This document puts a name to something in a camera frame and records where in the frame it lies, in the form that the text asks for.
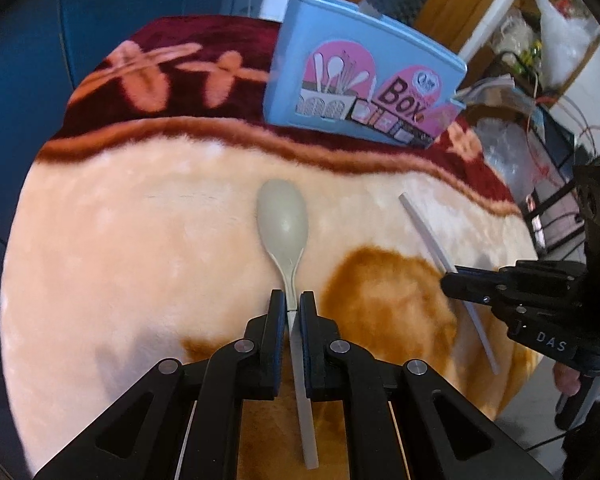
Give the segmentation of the right hand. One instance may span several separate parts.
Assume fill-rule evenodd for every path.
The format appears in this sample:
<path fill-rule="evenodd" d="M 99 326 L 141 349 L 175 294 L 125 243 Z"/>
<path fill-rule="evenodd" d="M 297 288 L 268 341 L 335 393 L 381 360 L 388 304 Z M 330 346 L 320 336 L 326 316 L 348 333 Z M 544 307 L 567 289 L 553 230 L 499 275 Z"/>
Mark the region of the right hand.
<path fill-rule="evenodd" d="M 565 396 L 574 396 L 581 388 L 580 373 L 565 364 L 554 364 L 553 378 L 555 387 Z"/>

